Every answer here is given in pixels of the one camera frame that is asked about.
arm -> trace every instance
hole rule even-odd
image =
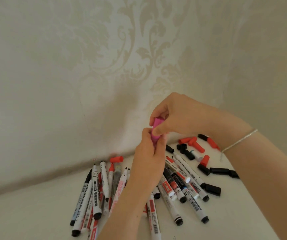
[[[132,240],[137,237],[143,208],[165,167],[166,136],[160,137],[154,149],[150,133],[151,128],[142,131],[142,140],[134,153],[128,183],[98,240]]]
[[[154,134],[168,132],[209,135],[224,149],[253,128],[243,120],[199,103],[185,95],[172,93],[153,111],[164,123]],[[287,156],[259,132],[225,152],[247,190],[280,239],[287,239]]]

bracelet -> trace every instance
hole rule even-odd
[[[233,146],[237,145],[239,142],[242,142],[244,139],[246,139],[247,137],[250,137],[252,134],[256,133],[258,131],[258,129],[254,129],[252,132],[250,132],[248,135],[246,135],[245,137],[242,137],[240,140],[236,141],[234,144],[228,146],[227,148],[223,149],[221,151],[221,157],[220,160],[222,158],[222,155],[225,151],[227,151],[228,149],[232,148]]]

white table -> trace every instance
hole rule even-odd
[[[203,155],[210,156],[208,167],[232,169],[225,157],[222,161],[219,160],[218,150],[212,149],[201,139],[198,139],[198,142],[206,149]],[[175,225],[163,199],[156,200],[163,240],[278,239],[240,179],[224,175],[206,176],[197,169],[196,160],[189,161],[185,155],[180,155],[206,183],[221,187],[221,196],[210,194],[208,202],[198,199],[198,203],[209,216],[210,221],[207,224],[203,224],[197,218],[189,202],[181,204],[176,200],[174,203],[184,221],[182,226]],[[125,158],[122,168],[131,167],[132,159],[132,156]],[[88,172],[87,169],[81,173],[1,195],[0,239],[86,240],[85,234],[78,238],[71,236],[72,227],[69,226],[69,222]],[[103,216],[99,222],[99,229],[105,221],[106,216]],[[137,239],[150,238],[148,218],[142,218]]]

barcode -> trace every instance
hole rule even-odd
[[[155,234],[158,234],[158,226],[157,226],[157,224],[153,224],[153,230],[154,230]]]
[[[195,202],[190,198],[191,205],[194,207],[195,211],[199,210],[199,207],[195,204]]]

pink marker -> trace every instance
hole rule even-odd
[[[158,125],[160,125],[163,121],[165,121],[165,119],[162,117],[155,118],[155,122],[153,123],[152,130],[154,130],[154,128],[156,128]],[[152,135],[152,131],[151,131],[151,140],[153,142],[154,147],[156,147],[157,141],[159,140],[159,138],[160,138],[160,136]]]

